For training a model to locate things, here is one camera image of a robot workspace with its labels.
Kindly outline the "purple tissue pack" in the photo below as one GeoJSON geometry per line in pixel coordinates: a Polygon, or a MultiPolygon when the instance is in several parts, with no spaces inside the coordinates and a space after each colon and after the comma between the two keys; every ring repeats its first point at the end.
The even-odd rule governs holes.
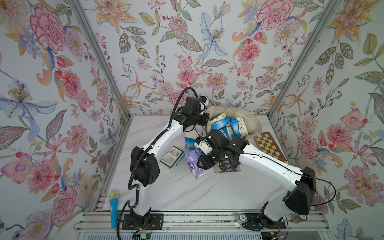
{"type": "Polygon", "coordinates": [[[204,169],[198,167],[198,165],[197,165],[198,159],[202,155],[204,155],[204,152],[201,151],[199,148],[196,148],[185,155],[185,161],[186,161],[191,173],[193,174],[193,176],[195,177],[196,180],[200,176],[213,170],[213,168],[210,168],[208,170],[204,170],[204,169]]]}

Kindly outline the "blue floral tissue pack front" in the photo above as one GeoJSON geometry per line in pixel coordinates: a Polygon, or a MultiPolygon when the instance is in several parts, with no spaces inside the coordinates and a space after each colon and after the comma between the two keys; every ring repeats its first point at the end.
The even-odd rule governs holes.
{"type": "Polygon", "coordinates": [[[231,127],[224,127],[223,129],[219,130],[219,132],[226,137],[229,141],[235,136],[233,129],[231,127]]]}

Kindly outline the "blue floral tissue pack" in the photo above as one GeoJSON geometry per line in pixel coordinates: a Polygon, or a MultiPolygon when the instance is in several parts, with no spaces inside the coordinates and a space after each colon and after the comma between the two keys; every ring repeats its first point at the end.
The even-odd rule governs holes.
{"type": "Polygon", "coordinates": [[[230,118],[226,113],[222,113],[219,116],[211,120],[211,129],[212,130],[221,130],[226,128],[230,124],[230,118]]]}
{"type": "Polygon", "coordinates": [[[248,130],[242,116],[231,119],[231,126],[236,137],[248,136],[248,130]]]}
{"type": "Polygon", "coordinates": [[[235,136],[233,129],[231,127],[224,127],[223,129],[219,130],[219,132],[226,137],[229,141],[235,136]]]}

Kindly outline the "green white tissue box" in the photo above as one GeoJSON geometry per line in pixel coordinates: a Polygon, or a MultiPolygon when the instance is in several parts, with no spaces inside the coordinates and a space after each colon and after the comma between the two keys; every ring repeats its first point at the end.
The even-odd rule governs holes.
{"type": "Polygon", "coordinates": [[[168,171],[173,171],[180,160],[185,156],[185,152],[173,146],[160,160],[161,165],[168,171]]]}

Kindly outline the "beige canvas bag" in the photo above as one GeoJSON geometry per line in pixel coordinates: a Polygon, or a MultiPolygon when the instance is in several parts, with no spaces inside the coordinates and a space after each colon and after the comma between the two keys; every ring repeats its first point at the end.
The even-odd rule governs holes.
{"type": "Polygon", "coordinates": [[[207,113],[211,117],[210,131],[199,144],[204,154],[198,166],[209,170],[218,165],[221,172],[236,172],[244,164],[263,170],[264,154],[248,141],[260,135],[260,121],[242,109],[210,107],[207,113]]]}

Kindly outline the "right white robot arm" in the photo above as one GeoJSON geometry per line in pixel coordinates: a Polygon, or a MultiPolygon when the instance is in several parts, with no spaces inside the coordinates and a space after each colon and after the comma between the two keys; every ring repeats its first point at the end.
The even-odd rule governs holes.
{"type": "Polygon", "coordinates": [[[308,215],[316,192],[315,172],[300,169],[262,152],[244,137],[228,140],[219,131],[212,130],[205,137],[197,137],[195,146],[203,151],[198,166],[204,170],[225,160],[234,160],[255,168],[285,188],[285,192],[264,203],[257,221],[276,223],[282,217],[295,213],[308,215]]]}

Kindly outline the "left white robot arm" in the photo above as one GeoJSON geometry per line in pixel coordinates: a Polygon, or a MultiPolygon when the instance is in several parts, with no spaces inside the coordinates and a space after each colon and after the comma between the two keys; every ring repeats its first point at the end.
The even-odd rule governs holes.
{"type": "Polygon", "coordinates": [[[131,176],[129,190],[136,191],[135,203],[128,204],[136,215],[148,215],[151,185],[160,175],[159,161],[171,149],[173,141],[189,127],[205,127],[209,114],[205,112],[208,104],[206,97],[188,97],[185,105],[174,108],[168,124],[162,131],[143,147],[135,147],[131,153],[131,176]]]}

